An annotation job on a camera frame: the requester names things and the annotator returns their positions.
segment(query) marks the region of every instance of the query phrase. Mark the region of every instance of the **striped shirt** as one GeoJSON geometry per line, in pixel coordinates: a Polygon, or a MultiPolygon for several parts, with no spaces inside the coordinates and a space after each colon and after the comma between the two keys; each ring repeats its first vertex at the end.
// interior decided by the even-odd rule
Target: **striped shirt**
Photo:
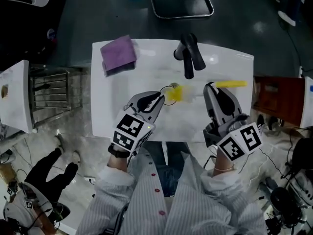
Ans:
{"type": "Polygon", "coordinates": [[[192,155],[185,165],[168,213],[157,169],[145,149],[128,173],[105,167],[96,195],[84,214],[77,235],[99,235],[129,203],[120,235],[265,235],[263,214],[243,191],[236,171],[212,177],[192,155]]]}

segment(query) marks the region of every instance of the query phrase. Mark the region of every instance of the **black pants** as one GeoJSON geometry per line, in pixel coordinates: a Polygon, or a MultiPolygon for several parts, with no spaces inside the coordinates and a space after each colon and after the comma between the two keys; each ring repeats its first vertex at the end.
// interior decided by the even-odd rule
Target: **black pants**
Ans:
{"type": "Polygon", "coordinates": [[[70,184],[78,170],[78,165],[70,163],[64,174],[59,174],[46,182],[48,173],[61,154],[60,149],[56,148],[48,156],[39,160],[25,179],[25,182],[36,187],[50,202],[58,202],[61,192],[70,184]]]}

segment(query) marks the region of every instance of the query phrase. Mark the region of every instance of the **yellow sponge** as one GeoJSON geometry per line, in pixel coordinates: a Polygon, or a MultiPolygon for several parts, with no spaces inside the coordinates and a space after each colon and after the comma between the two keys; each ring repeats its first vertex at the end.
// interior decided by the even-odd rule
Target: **yellow sponge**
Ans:
{"type": "Polygon", "coordinates": [[[234,87],[245,87],[248,85],[246,81],[222,81],[222,82],[215,82],[216,88],[234,88],[234,87]]]}
{"type": "Polygon", "coordinates": [[[182,89],[183,86],[178,85],[176,88],[166,91],[167,99],[169,101],[183,101],[182,89]]]}

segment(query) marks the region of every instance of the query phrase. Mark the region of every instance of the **faucet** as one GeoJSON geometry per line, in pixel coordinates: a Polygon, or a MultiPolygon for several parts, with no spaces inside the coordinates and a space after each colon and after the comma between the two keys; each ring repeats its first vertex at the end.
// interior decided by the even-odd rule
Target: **faucet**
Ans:
{"type": "Polygon", "coordinates": [[[174,57],[177,60],[184,60],[185,78],[192,79],[194,77],[193,66],[196,71],[205,68],[205,62],[198,48],[198,40],[193,33],[182,34],[180,43],[174,51],[174,57]]]}

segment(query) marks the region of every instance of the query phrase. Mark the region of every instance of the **floor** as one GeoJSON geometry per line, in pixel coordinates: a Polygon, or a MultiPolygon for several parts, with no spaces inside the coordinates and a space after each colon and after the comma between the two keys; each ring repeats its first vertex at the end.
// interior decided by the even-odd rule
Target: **floor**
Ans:
{"type": "MultiPolygon", "coordinates": [[[[255,57],[256,75],[295,76],[298,57],[280,27],[274,0],[211,0],[214,14],[205,20],[158,19],[150,0],[67,0],[57,37],[58,47],[49,62],[83,65],[91,62],[93,42],[132,38],[179,39],[193,32],[198,41],[235,49],[255,57]]],[[[302,66],[312,68],[311,32],[300,17],[290,29],[302,66]]]]}
{"type": "MultiPolygon", "coordinates": [[[[189,31],[195,33],[201,43],[254,55],[255,75],[298,74],[298,58],[287,33],[279,25],[274,0],[211,1],[215,12],[208,20],[164,21],[154,16],[150,0],[67,0],[60,21],[57,49],[49,63],[89,67],[93,42],[126,34],[132,38],[179,39],[182,32],[189,31]]],[[[309,69],[313,63],[313,41],[308,26],[301,20],[297,27],[290,29],[290,34],[301,54],[303,67],[309,69]]],[[[53,136],[61,133],[66,152],[55,164],[61,169],[52,168],[48,179],[62,173],[70,163],[72,151],[80,152],[82,166],[79,175],[60,199],[73,213],[60,226],[68,234],[74,234],[73,229],[77,228],[94,193],[93,185],[83,177],[95,177],[109,158],[110,141],[92,135],[89,72],[87,70],[82,79],[83,108],[80,111],[44,125],[37,134],[29,135],[14,146],[21,155],[17,155],[13,162],[15,170],[24,169],[28,173],[31,164],[55,148],[53,136]]],[[[190,143],[189,147],[201,165],[211,154],[203,143],[190,143]]],[[[270,145],[265,145],[263,151],[271,154],[276,165],[284,169],[286,151],[273,150],[270,145]]],[[[237,165],[239,169],[242,166],[243,163],[237,165]]],[[[264,177],[270,175],[280,180],[278,171],[262,153],[251,156],[241,175],[247,191],[255,197],[259,194],[259,181],[264,177]]],[[[19,171],[18,178],[25,178],[22,171],[19,171]]]]}

